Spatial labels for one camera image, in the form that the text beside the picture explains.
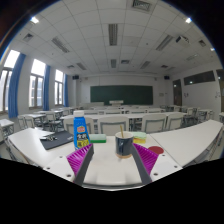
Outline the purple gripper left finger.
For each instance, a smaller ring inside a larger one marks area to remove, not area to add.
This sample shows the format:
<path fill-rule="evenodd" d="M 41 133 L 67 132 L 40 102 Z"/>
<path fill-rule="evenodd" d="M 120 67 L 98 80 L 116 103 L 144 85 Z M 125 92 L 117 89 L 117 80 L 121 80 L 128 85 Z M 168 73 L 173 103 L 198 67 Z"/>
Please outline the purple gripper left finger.
<path fill-rule="evenodd" d="M 75 174 L 75 184 L 79 186 L 83 184 L 93 154 L 93 144 L 89 144 L 67 156 L 68 163 Z"/>

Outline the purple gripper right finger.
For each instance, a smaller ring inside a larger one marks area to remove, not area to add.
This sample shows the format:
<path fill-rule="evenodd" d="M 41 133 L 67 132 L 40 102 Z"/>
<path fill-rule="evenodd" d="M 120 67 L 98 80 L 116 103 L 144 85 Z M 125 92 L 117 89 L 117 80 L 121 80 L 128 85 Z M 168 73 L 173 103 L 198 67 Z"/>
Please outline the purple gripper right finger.
<path fill-rule="evenodd" d="M 133 143 L 131 153 L 135 160 L 142 184 L 147 185 L 151 183 L 152 179 L 150 174 L 157 161 L 158 155 L 136 143 Z"/>

